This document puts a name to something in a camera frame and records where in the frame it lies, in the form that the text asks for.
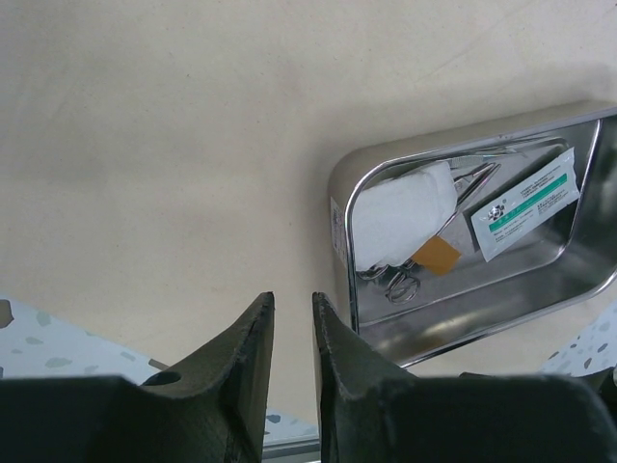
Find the metal edge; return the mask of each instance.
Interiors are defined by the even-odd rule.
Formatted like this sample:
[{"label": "metal edge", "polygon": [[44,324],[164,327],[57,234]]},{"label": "metal edge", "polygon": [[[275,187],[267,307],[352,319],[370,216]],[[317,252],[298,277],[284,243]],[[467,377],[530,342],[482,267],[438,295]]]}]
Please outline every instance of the metal edge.
[{"label": "metal edge", "polygon": [[290,442],[270,444],[263,447],[262,461],[272,463],[304,463],[318,461],[320,458],[318,437],[298,438]]},{"label": "metal edge", "polygon": [[[580,101],[507,118],[418,135],[408,139],[354,150],[345,155],[335,165],[328,186],[329,196],[337,204],[342,205],[344,216],[347,251],[345,273],[347,274],[349,317],[342,316],[341,319],[347,322],[356,333],[360,332],[351,214],[356,198],[366,184],[375,176],[385,169],[412,160],[421,160],[428,155],[442,156],[461,150],[476,150],[483,146],[501,144],[515,138],[532,136],[557,128],[588,123],[615,115],[617,115],[617,103],[594,100]],[[336,262],[335,267],[338,267],[335,268],[335,272],[340,273],[341,265]],[[339,315],[345,315],[345,313],[341,313],[341,311],[344,311],[344,308],[341,307],[341,292],[342,288],[337,287],[337,311]]]},{"label": "metal edge", "polygon": [[[600,134],[602,133],[603,127],[604,127],[604,120],[598,119],[596,121],[596,127],[594,129],[594,134],[591,139],[591,145],[589,146],[587,164],[585,165],[585,173],[583,174],[582,182],[580,184],[580,196],[585,195],[585,192],[587,191],[587,183],[589,183],[589,172],[591,171],[592,164],[594,163],[594,160],[595,160],[596,151],[598,149],[598,140],[600,139]],[[577,217],[580,214],[581,204],[582,204],[582,201],[577,202],[577,210],[575,211],[575,216],[572,221],[572,226],[570,227],[570,238],[564,245],[564,250],[565,248],[568,247],[568,245],[572,241],[572,235],[574,234],[575,226],[577,224]]]}]

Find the metal tray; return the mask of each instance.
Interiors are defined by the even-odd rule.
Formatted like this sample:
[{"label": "metal tray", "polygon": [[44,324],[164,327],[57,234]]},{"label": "metal tray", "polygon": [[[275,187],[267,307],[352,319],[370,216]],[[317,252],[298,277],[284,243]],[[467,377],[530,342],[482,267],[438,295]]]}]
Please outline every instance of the metal tray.
[{"label": "metal tray", "polygon": [[[488,263],[470,231],[472,205],[444,232],[464,256],[442,277],[419,269],[421,290],[404,306],[393,306],[384,296],[392,271],[371,282],[358,277],[351,218],[363,189],[421,164],[539,137],[555,143],[499,159],[501,168],[477,204],[570,147],[576,153],[578,202]],[[336,165],[329,193],[338,314],[387,358],[409,366],[580,302],[612,282],[617,272],[617,105],[572,103],[355,150]]]}]

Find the forceps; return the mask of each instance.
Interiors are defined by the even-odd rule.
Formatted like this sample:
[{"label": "forceps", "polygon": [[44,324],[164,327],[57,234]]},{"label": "forceps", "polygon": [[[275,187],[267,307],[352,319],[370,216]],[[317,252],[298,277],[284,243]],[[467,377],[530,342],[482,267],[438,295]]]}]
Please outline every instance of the forceps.
[{"label": "forceps", "polygon": [[[437,236],[468,207],[473,198],[486,186],[499,167],[500,164],[491,162],[477,167],[469,174],[454,178],[454,188],[458,193],[456,207],[454,213],[436,233]],[[416,296],[420,288],[420,279],[411,272],[415,266],[414,260],[408,258],[398,266],[398,272],[389,281],[385,295],[393,305],[400,306],[411,301]]]}]

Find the beige surface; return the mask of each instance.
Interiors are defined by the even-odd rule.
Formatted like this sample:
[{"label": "beige surface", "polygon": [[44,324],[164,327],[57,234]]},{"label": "beige surface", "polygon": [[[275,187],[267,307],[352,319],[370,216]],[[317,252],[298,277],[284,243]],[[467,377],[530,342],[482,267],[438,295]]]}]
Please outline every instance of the beige surface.
[{"label": "beige surface", "polygon": [[337,160],[617,99],[614,0],[0,4],[0,288],[166,363],[272,289],[271,405],[312,421]]}]

